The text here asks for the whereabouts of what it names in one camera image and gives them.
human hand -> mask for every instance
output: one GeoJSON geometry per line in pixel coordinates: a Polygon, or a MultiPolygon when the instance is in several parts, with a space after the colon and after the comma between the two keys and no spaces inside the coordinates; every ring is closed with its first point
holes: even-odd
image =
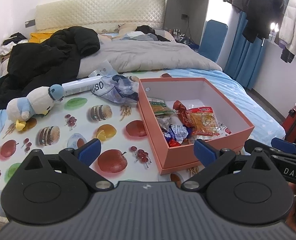
{"type": "MultiPolygon", "coordinates": [[[[294,192],[294,195],[296,194],[296,184],[288,183],[291,187],[292,191],[294,192]]],[[[296,210],[296,203],[293,204],[290,213],[287,217],[286,224],[296,232],[296,219],[295,219],[295,210],[296,210]]]]}

white coat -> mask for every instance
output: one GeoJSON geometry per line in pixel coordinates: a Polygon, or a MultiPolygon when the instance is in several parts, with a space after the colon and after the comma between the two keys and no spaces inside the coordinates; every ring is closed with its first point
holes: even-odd
{"type": "Polygon", "coordinates": [[[289,0],[282,20],[279,38],[287,43],[286,48],[296,55],[296,0],[289,0]]]}

cream quilted headboard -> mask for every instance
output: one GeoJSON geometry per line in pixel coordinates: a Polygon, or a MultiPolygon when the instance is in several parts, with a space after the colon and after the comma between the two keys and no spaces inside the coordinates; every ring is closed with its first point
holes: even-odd
{"type": "Polygon", "coordinates": [[[124,23],[162,28],[165,9],[165,0],[62,0],[36,7],[36,29],[47,32],[78,25],[97,33],[117,33],[124,23]]]}

stuffed animal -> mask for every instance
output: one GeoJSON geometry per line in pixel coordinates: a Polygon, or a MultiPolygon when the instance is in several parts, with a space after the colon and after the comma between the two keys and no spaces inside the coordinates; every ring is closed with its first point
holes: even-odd
{"type": "Polygon", "coordinates": [[[21,131],[29,118],[35,114],[48,114],[55,101],[61,100],[63,95],[64,89],[61,85],[36,88],[25,98],[14,98],[8,103],[8,119],[16,124],[18,131],[21,131]]]}

pink box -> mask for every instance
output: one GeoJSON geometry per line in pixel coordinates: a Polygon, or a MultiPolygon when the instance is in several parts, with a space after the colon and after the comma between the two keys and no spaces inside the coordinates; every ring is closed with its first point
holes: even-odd
{"type": "Polygon", "coordinates": [[[168,146],[147,96],[165,100],[170,108],[176,100],[181,101],[187,109],[211,106],[218,121],[232,132],[228,136],[208,141],[216,149],[240,151],[254,129],[244,114],[205,78],[140,79],[138,108],[161,175],[201,163],[193,153],[193,144],[172,148],[168,146]]]}

